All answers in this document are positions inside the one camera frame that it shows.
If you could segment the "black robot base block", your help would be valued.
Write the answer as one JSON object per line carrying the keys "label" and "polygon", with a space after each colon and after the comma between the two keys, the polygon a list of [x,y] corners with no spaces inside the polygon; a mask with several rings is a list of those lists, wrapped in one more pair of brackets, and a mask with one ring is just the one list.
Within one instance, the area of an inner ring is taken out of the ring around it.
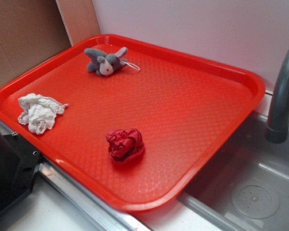
{"label": "black robot base block", "polygon": [[17,133],[0,133],[0,216],[33,190],[41,153]]}

